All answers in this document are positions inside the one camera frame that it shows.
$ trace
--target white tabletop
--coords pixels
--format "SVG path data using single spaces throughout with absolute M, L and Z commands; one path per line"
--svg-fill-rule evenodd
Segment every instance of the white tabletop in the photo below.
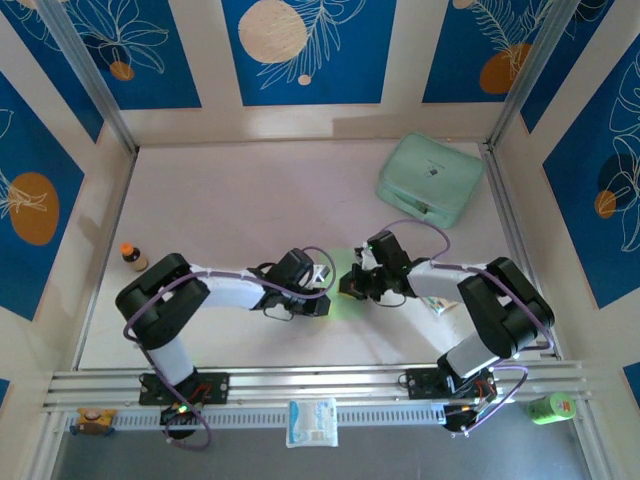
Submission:
M 135 167 L 80 368 L 145 367 L 122 337 L 118 292 L 136 274 L 122 261 L 132 242 L 151 262 L 179 252 L 221 269 L 278 261 L 294 247 L 321 246 L 350 268 L 352 249 L 407 216 L 375 195 L 396 141 L 318 141 L 143 148 Z M 479 156 L 476 144 L 452 144 Z M 427 228 L 394 230 L 411 258 L 443 246 Z M 508 256 L 489 184 L 483 179 L 442 260 L 486 263 Z M 396 309 L 331 293 L 326 317 L 291 322 L 262 312 L 200 309 L 181 332 L 196 366 L 311 366 L 432 362 L 473 331 L 464 306 L 437 317 L 422 301 Z

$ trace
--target snack package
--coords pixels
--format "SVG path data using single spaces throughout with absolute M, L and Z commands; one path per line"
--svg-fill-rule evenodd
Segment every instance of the snack package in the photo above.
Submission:
M 287 447 L 337 447 L 336 399 L 289 402 Z
M 431 310 L 436 312 L 436 315 L 438 316 L 458 305 L 458 302 L 451 302 L 440 297 L 423 297 L 422 300 L 429 306 L 429 308 L 431 308 Z

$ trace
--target floor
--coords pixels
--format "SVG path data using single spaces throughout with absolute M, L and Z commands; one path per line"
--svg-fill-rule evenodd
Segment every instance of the floor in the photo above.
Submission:
M 508 405 L 470 438 L 439 426 L 339 430 L 339 448 L 285 447 L 284 429 L 218 430 L 202 453 L 161 432 L 64 435 L 54 480 L 181 479 L 583 480 L 590 478 L 571 422 L 534 425 Z
M 133 242 L 150 261 L 171 252 L 221 269 L 277 261 L 293 247 L 318 245 L 350 269 L 353 247 L 407 216 L 379 200 L 378 172 L 396 141 L 322 141 L 143 148 L 90 319 L 81 369 L 137 368 L 146 362 L 122 338 L 118 292 L 136 274 L 122 261 Z M 473 143 L 452 146 L 479 156 Z M 420 226 L 394 230 L 412 258 L 442 248 Z M 489 262 L 508 256 L 486 178 L 460 222 L 448 231 L 443 260 Z M 458 306 L 437 317 L 420 300 L 376 307 L 332 292 L 330 315 L 291 322 L 261 312 L 201 309 L 181 333 L 196 366 L 291 366 L 435 361 L 473 326 Z

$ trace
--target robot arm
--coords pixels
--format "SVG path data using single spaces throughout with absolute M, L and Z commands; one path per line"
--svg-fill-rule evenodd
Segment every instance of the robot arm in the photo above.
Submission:
M 292 315 L 323 316 L 329 312 L 331 301 L 326 295 L 298 298 L 274 288 L 282 287 L 306 296 L 322 291 L 306 285 L 323 279 L 326 267 L 314 265 L 313 260 L 297 248 L 287 252 L 278 263 L 240 272 L 216 271 L 215 276 L 207 272 L 173 253 L 125 287 L 116 298 L 118 310 L 128 320 L 174 280 L 190 273 L 201 274 L 163 295 L 132 326 L 137 341 L 173 386 L 197 375 L 179 333 L 201 307 L 264 311 L 282 305 Z
M 538 323 L 549 328 L 549 305 L 516 265 L 498 258 L 486 265 L 449 266 L 429 259 L 411 261 L 395 236 L 384 230 L 356 249 L 358 262 L 340 279 L 340 292 L 359 300 L 376 301 L 388 290 L 407 297 L 435 296 L 463 302 L 476 332 L 438 360 L 436 390 L 455 395 L 486 367 L 511 358 L 530 344 L 539 329 L 527 314 L 490 279 L 497 278 Z

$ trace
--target green object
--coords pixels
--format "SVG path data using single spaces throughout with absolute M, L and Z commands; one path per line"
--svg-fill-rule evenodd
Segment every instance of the green object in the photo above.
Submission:
M 405 136 L 380 172 L 376 194 L 441 228 L 452 227 L 484 174 L 484 163 L 419 133 Z
M 576 414 L 576 402 L 567 393 L 556 392 L 527 405 L 527 415 L 538 425 L 571 420 Z

